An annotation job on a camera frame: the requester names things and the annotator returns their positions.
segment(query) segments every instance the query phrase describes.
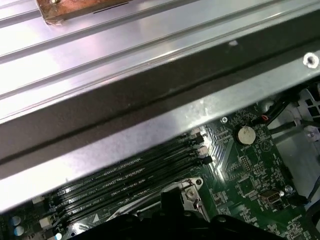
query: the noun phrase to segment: red wire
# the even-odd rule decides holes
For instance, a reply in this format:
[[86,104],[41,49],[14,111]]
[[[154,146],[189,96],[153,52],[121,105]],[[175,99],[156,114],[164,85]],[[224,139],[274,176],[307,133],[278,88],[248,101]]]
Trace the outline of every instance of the red wire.
[[262,117],[262,119],[263,119],[264,121],[268,121],[268,120],[269,120],[268,116],[266,116],[266,115],[262,115],[261,117]]

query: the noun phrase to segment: ram slot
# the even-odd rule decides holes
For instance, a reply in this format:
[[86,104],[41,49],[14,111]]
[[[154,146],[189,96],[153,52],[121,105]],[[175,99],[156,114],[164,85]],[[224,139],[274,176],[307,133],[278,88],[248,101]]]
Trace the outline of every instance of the ram slot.
[[113,191],[88,202],[87,204],[69,210],[62,219],[66,221],[67,224],[71,224],[99,209],[117,203],[124,198],[128,198],[143,191],[145,191],[145,194],[148,194],[149,191],[153,191],[155,188],[159,188],[159,186],[164,186],[172,182],[172,180],[176,180],[176,176],[179,173],[192,168],[196,163],[198,163],[198,159],[188,158],[185,159],[185,161],[180,161],[176,166],[171,166],[169,169],[158,170],[152,175],[145,176],[133,183],[125,185],[117,191]]
[[133,172],[130,172],[128,175],[121,176],[117,179],[112,179],[111,181],[105,182],[103,184],[97,185],[94,189],[87,189],[87,191],[82,194],[68,199],[67,201],[61,204],[61,207],[64,208],[65,211],[75,208],[79,205],[85,204],[91,200],[99,198],[99,196],[104,195],[108,192],[115,191],[118,188],[121,188],[124,184],[127,184],[132,181],[136,181],[144,176],[151,175],[153,172],[157,170],[161,170],[165,167],[169,167],[175,165],[177,162],[184,160],[185,158],[190,157],[192,151],[181,150],[180,152],[176,152],[175,155],[159,159],[155,163],[150,162],[146,164],[143,168],[135,169]]
[[171,159],[174,159],[175,156],[182,154],[194,154],[195,152],[196,150],[192,147],[180,148],[171,152],[170,155],[166,154],[165,156],[155,156],[151,159],[146,159],[145,161],[141,162],[141,164],[135,165],[134,167],[125,168],[119,172],[115,172],[114,174],[104,178],[103,180],[96,181],[95,184],[87,184],[85,187],[79,188],[75,191],[60,196],[59,202],[62,203],[59,204],[57,208],[59,208],[60,205],[65,206],[81,199],[82,197],[80,197],[80,195],[86,197],[88,189],[90,189],[90,192],[92,192],[91,194],[94,194],[96,191],[93,189],[103,190],[110,186],[114,181],[118,182],[122,180],[122,178],[125,178],[126,175],[130,175],[132,172],[135,172],[136,170],[143,169],[142,171],[144,171],[147,168],[153,167],[155,163],[156,165],[165,164],[163,161],[170,161]]
[[170,155],[171,152],[177,151],[179,149],[186,148],[190,145],[186,139],[175,139],[172,143],[163,145],[161,147],[156,147],[154,149],[151,149],[145,153],[140,154],[139,156],[135,158],[130,158],[126,160],[125,162],[122,162],[119,165],[115,165],[113,167],[109,167],[103,171],[100,171],[98,173],[95,173],[89,177],[85,177],[81,180],[76,181],[75,183],[69,184],[68,186],[65,186],[61,189],[59,189],[55,194],[52,194],[52,198],[60,197],[65,194],[69,194],[73,191],[76,191],[75,194],[78,194],[81,192],[83,188],[87,189],[91,186],[94,186],[96,184],[99,184],[106,179],[114,178],[118,171],[121,171],[123,169],[134,169],[137,168],[140,165],[145,164],[145,162],[160,158],[163,156]]

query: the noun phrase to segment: metal cover panel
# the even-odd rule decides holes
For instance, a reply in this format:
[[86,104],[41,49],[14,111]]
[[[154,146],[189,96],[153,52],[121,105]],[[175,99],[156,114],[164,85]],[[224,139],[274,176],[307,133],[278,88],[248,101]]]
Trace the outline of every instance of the metal cover panel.
[[[248,103],[258,102],[320,75],[319,68],[309,69],[302,62],[302,58],[299,58],[85,147],[1,179],[0,192],[5,193],[7,197],[0,201],[0,212],[163,143],[210,120],[246,107]],[[100,126],[94,130],[101,132],[104,128],[105,126]],[[65,148],[70,142],[72,142],[71,139],[61,141],[60,148]],[[52,145],[26,157],[17,158],[3,164],[0,174],[4,175],[4,172],[9,171],[10,168],[19,167],[22,161],[42,158],[50,148],[51,151],[59,151],[56,145]]]
[[33,0],[0,3],[0,123],[319,9],[318,0],[134,0],[47,26]]

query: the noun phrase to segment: ribbed metal sheet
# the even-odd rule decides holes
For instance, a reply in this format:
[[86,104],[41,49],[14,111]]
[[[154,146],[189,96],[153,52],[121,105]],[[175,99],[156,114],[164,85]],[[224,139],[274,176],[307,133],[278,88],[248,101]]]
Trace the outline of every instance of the ribbed metal sheet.
[[318,0],[133,0],[48,26],[0,2],[0,123],[319,9]]

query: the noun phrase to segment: motherboard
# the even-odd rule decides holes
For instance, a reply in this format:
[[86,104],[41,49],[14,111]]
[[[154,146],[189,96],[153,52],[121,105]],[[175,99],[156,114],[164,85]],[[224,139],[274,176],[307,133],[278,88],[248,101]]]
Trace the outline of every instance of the motherboard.
[[208,220],[229,215],[284,239],[317,239],[267,126],[251,124],[260,116],[250,106],[39,196],[0,216],[0,240],[67,240],[124,213],[145,216],[186,179],[201,179]]
[[305,208],[291,204],[297,192],[268,128],[253,126],[250,145],[235,137],[238,126],[259,115],[253,105],[199,128],[213,162],[191,172],[204,179],[200,195],[208,215],[230,215],[288,240],[315,239]]

